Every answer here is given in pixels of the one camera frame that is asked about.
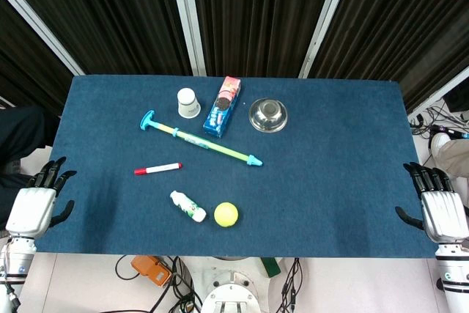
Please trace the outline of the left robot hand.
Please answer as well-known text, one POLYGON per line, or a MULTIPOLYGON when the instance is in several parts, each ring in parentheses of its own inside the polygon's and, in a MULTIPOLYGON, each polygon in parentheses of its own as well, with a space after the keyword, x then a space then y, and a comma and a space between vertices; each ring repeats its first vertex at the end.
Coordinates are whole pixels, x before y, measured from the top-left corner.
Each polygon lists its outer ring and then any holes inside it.
POLYGON ((19 190, 13 203, 5 229, 12 237, 38 239, 48 229, 66 221, 73 211, 75 202, 70 200, 63 211, 54 215, 56 200, 67 180, 77 171, 59 173, 67 158, 49 161, 40 172, 32 176, 26 186, 19 190))

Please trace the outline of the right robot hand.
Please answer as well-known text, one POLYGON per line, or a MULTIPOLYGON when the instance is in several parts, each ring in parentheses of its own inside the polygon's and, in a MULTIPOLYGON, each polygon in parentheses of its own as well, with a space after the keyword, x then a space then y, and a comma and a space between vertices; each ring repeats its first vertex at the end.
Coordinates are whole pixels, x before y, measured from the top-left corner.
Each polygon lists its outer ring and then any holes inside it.
POLYGON ((421 205, 422 219, 409 216, 399 206, 396 214, 406 224, 422 230, 435 243, 463 243, 468 239, 468 207, 463 205, 449 176, 439 168, 410 162, 410 175, 421 205))

